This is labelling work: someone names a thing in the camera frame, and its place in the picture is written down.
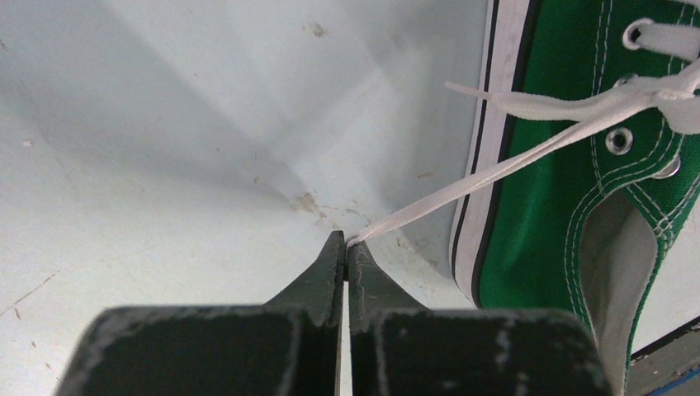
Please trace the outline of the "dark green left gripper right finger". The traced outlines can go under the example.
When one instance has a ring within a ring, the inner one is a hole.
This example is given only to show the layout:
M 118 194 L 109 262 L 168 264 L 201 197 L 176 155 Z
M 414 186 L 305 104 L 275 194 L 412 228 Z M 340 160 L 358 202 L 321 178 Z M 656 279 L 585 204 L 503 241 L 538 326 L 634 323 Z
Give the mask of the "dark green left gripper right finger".
M 609 395 L 592 337 L 559 309 L 429 309 L 348 249 L 356 395 Z

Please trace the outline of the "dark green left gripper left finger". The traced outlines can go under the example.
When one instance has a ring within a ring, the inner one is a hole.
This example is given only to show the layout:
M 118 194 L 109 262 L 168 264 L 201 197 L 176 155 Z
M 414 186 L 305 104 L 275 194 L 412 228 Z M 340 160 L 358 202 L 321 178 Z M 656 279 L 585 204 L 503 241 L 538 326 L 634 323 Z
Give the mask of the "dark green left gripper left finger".
M 259 305 L 122 306 L 80 338 L 60 395 L 336 395 L 345 238 Z

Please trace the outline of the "green canvas sneaker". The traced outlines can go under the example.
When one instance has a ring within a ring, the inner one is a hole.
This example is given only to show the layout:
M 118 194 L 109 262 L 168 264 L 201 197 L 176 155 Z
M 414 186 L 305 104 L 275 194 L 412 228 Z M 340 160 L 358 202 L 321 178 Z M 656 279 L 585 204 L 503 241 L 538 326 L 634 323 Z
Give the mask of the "green canvas sneaker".
M 490 1 L 480 88 L 589 99 L 698 61 L 696 1 Z M 479 308 L 578 316 L 621 395 L 646 299 L 698 195 L 698 134 L 650 108 L 462 197 L 452 276 Z

